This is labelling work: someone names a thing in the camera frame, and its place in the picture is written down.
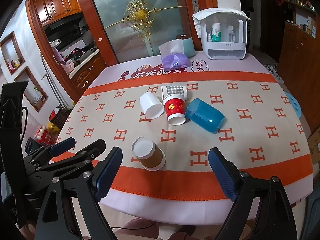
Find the blue chair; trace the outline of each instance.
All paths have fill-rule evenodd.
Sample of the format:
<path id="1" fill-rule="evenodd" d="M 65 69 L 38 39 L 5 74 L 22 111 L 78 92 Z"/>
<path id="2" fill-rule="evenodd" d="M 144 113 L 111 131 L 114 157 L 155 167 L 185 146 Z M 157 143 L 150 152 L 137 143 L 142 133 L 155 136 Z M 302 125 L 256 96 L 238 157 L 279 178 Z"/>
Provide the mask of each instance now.
<path id="1" fill-rule="evenodd" d="M 300 118 L 302 112 L 301 112 L 301 107 L 300 107 L 298 101 L 289 93 L 287 93 L 287 92 L 284 92 L 284 93 L 286 94 L 287 98 L 289 99 L 293 109 L 296 111 L 298 118 Z"/>

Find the blue transparent plastic cup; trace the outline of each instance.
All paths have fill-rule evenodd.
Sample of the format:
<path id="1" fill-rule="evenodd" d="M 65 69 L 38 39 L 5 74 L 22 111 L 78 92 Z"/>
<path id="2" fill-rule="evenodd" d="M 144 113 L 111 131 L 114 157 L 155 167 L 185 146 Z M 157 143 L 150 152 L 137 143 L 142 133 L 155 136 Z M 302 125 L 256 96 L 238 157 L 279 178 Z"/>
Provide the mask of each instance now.
<path id="1" fill-rule="evenodd" d="M 189 104 L 186 109 L 186 117 L 212 133 L 218 132 L 225 121 L 223 113 L 199 98 Z"/>

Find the foot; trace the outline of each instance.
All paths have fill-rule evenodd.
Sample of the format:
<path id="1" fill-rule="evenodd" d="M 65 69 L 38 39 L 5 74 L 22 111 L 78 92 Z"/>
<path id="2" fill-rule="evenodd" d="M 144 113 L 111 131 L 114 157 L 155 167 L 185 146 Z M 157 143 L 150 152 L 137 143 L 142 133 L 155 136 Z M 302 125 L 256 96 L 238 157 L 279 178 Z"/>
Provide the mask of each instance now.
<path id="1" fill-rule="evenodd" d="M 191 236 L 195 232 L 195 230 L 196 226 L 182 226 L 182 228 L 180 228 L 177 233 L 183 232 Z"/>

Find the white tissue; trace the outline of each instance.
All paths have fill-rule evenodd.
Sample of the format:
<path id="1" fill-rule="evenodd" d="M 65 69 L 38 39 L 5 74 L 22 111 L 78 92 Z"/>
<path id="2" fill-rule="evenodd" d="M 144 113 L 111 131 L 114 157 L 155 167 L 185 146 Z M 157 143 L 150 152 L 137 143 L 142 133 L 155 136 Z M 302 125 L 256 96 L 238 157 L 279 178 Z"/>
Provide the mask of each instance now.
<path id="1" fill-rule="evenodd" d="M 183 41 L 182 39 L 177 39 L 173 41 L 168 41 L 165 44 L 159 46 L 160 54 L 162 58 L 169 56 L 174 53 L 182 53 L 183 49 Z"/>

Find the gold door decoration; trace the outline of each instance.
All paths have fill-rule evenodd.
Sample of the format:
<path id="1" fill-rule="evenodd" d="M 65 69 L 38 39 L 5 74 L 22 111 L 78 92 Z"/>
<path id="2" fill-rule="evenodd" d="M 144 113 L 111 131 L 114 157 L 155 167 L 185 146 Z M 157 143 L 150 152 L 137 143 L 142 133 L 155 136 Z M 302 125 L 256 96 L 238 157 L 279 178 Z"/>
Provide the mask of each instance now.
<path id="1" fill-rule="evenodd" d="M 148 40 L 150 40 L 150 27 L 152 26 L 152 22 L 155 19 L 156 14 L 162 10 L 179 7 L 187 6 L 183 5 L 157 9 L 145 0 L 129 0 L 128 6 L 124 11 L 123 19 L 105 27 L 104 29 L 109 28 L 118 23 L 126 23 L 133 30 L 140 33 L 139 37 L 141 37 L 142 39 L 147 38 Z"/>

